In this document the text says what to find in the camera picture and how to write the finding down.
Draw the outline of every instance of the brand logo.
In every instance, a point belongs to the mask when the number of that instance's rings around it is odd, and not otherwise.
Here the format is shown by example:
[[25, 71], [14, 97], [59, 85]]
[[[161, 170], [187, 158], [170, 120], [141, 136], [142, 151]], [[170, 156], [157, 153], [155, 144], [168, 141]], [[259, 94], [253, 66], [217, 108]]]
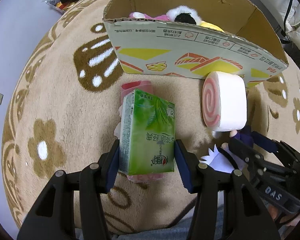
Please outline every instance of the brand logo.
[[164, 166], [168, 162], [168, 158], [163, 155], [155, 155], [152, 159], [152, 165], [161, 165]]
[[161, 166], [164, 166], [168, 163], [168, 157], [162, 155], [162, 145], [164, 145], [164, 142], [163, 141], [158, 141], [157, 144], [159, 145], [159, 155], [155, 155], [152, 159], [152, 165], [161, 165]]
[[277, 194], [276, 191], [273, 191], [270, 187], [266, 188], [265, 193], [270, 194], [271, 197], [275, 198], [278, 201], [282, 198], [281, 194]]

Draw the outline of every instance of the yellow graphic on box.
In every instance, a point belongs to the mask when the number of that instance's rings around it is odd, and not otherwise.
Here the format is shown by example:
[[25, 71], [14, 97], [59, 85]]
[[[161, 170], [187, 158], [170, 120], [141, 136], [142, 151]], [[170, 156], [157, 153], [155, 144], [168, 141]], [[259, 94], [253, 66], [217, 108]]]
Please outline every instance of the yellow graphic on box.
[[120, 60], [120, 64], [125, 73], [128, 73], [128, 74], [142, 74], [143, 73], [143, 70], [141, 68], [138, 68], [137, 66], [132, 65], [130, 63]]
[[246, 85], [247, 88], [252, 88], [256, 85], [258, 85], [259, 83], [261, 83], [263, 80], [258, 80], [258, 81], [249, 81]]
[[251, 69], [251, 76], [252, 77], [260, 77], [260, 78], [269, 78], [270, 77], [269, 74], [264, 73], [260, 70], [255, 69], [255, 68]]
[[235, 66], [233, 66], [230, 63], [224, 62], [222, 60], [218, 60], [215, 62], [211, 62], [208, 65], [201, 66], [199, 68], [196, 68], [195, 70], [191, 71], [191, 73], [201, 75], [203, 77], [207, 76], [212, 71], [221, 71], [226, 73], [234, 73], [238, 72], [239, 69]]
[[161, 62], [146, 64], [146, 67], [147, 69], [152, 71], [163, 71], [167, 67], [167, 64], [165, 61], [161, 61]]
[[197, 65], [198, 65], [198, 63], [188, 63], [188, 64], [179, 65], [178, 67], [185, 68], [185, 69], [192, 69], [193, 67], [195, 67]]
[[162, 55], [171, 51], [171, 49], [138, 49], [138, 48], [124, 48], [119, 51], [120, 54], [130, 57], [136, 57], [144, 60]]

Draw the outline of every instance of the swirl cake plush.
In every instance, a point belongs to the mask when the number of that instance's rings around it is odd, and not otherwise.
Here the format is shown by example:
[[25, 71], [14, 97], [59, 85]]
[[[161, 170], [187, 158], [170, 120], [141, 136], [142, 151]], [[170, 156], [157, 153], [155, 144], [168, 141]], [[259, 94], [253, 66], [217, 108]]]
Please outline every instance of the swirl cake plush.
[[203, 84], [202, 114], [205, 124], [213, 131], [242, 129], [247, 122], [243, 79], [225, 72], [211, 72]]

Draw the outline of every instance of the beige rug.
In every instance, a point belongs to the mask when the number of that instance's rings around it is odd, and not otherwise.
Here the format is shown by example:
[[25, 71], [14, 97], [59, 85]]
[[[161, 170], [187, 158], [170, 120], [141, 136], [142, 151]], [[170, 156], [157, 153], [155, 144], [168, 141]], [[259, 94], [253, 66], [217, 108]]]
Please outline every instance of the beige rug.
[[[80, 171], [110, 149], [123, 83], [150, 80], [156, 95], [175, 103], [176, 138], [198, 157], [228, 136], [216, 141], [203, 124], [202, 80], [125, 74], [119, 65], [106, 76], [114, 52], [89, 67], [90, 59], [111, 48], [109, 42], [91, 48], [107, 38], [102, 15], [108, 1], [80, 0], [64, 14], [34, 50], [13, 93], [2, 137], [2, 172], [18, 227], [56, 170]], [[248, 91], [248, 116], [254, 130], [300, 151], [300, 71], [288, 59], [283, 74]], [[96, 75], [102, 77], [98, 84]], [[118, 174], [115, 187], [101, 198], [109, 230], [126, 234], [168, 226], [195, 195], [183, 188], [176, 169], [148, 184]], [[78, 194], [74, 202], [80, 227]]]

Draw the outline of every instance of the floor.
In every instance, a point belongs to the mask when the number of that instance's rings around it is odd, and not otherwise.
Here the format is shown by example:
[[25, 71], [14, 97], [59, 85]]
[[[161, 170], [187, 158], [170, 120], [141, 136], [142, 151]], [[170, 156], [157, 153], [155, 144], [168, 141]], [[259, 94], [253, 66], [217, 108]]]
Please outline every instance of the floor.
[[[251, 0], [266, 15], [271, 25], [277, 22], [259, 0]], [[42, 36], [60, 18], [42, 0], [0, 1], [0, 223], [16, 239], [18, 229], [13, 221], [4, 193], [1, 173], [1, 141], [6, 110], [18, 78], [29, 56]]]

